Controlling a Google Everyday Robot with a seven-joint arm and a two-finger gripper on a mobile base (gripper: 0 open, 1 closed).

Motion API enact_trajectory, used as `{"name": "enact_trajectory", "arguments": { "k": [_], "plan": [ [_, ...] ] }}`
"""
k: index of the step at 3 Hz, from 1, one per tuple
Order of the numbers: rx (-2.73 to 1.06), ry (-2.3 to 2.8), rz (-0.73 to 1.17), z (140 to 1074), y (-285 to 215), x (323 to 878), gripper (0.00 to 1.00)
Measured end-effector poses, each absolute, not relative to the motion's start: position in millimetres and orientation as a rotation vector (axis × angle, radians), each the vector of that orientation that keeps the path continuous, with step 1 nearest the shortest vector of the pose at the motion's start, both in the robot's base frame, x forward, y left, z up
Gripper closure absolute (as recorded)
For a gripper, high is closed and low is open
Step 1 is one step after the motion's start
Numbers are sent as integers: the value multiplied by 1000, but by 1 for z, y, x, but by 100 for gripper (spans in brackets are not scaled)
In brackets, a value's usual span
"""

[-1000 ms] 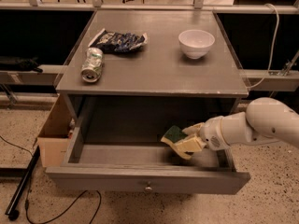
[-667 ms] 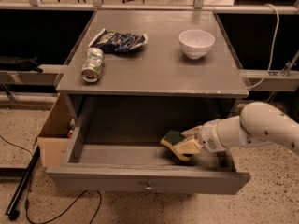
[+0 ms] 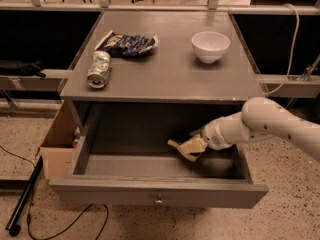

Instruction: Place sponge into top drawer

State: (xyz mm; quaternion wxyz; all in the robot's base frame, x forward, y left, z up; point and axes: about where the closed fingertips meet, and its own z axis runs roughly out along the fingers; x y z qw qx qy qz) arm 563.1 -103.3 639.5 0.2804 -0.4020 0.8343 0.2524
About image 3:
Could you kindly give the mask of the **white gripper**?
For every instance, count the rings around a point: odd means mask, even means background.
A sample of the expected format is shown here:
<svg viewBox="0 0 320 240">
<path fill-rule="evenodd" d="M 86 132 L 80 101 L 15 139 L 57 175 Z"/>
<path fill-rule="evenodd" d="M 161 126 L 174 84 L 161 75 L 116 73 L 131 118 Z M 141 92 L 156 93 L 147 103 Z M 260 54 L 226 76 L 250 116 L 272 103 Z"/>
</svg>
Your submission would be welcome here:
<svg viewBox="0 0 320 240">
<path fill-rule="evenodd" d="M 191 131 L 189 135 L 192 138 L 180 145 L 183 154 L 202 153 L 207 146 L 214 150 L 231 147 L 231 144 L 222 135 L 221 118 L 212 120 L 204 127 Z"/>
</svg>

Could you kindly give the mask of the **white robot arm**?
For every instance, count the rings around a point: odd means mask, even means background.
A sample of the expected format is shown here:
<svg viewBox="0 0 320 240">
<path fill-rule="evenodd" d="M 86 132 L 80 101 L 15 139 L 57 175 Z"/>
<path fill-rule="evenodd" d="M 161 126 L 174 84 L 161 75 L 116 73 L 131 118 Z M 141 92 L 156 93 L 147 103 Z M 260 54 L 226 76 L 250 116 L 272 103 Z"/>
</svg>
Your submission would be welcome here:
<svg viewBox="0 0 320 240">
<path fill-rule="evenodd" d="M 248 100 L 236 114 L 210 121 L 190 140 L 180 144 L 178 150 L 189 161 L 196 161 L 207 147 L 222 150 L 273 136 L 320 161 L 320 125 L 301 119 L 262 97 Z"/>
</svg>

